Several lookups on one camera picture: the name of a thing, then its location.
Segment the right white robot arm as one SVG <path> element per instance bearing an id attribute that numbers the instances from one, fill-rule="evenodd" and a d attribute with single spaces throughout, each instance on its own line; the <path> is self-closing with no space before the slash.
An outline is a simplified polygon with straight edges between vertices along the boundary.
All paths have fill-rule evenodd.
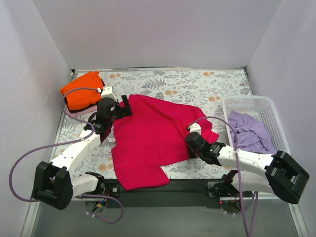
<path id="1" fill-rule="evenodd" d="M 189 133 L 185 142 L 192 157 L 218 166 L 240 168 L 246 173 L 230 176 L 223 184 L 224 192 L 235 196 L 241 191 L 275 194 L 281 200 L 297 204 L 310 178 L 308 172 L 287 152 L 258 154 L 234 151 L 223 143 L 210 144 L 199 133 Z"/>

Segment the magenta t shirt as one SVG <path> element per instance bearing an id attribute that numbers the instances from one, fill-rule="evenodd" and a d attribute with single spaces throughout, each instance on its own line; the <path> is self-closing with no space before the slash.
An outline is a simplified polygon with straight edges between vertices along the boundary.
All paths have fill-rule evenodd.
<path id="1" fill-rule="evenodd" d="M 162 166 L 189 159 L 187 126 L 199 120 L 202 136 L 209 143 L 219 135 L 196 106 L 176 104 L 145 95 L 130 95 L 133 115 L 114 123 L 116 146 L 112 148 L 117 179 L 130 191 L 166 185 Z"/>

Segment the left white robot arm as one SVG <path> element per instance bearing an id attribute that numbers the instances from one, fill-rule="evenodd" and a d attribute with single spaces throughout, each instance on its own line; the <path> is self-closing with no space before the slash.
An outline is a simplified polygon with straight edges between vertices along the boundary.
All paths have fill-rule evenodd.
<path id="1" fill-rule="evenodd" d="M 72 177 L 80 163 L 109 136 L 115 120 L 131 116 L 132 108 L 126 95 L 122 103 L 106 96 L 97 102 L 87 125 L 79 135 L 79 141 L 71 144 L 50 162 L 42 161 L 36 167 L 32 198 L 58 210 L 65 209 L 72 198 L 82 194 L 101 197 L 105 191 L 105 179 L 95 172 Z"/>

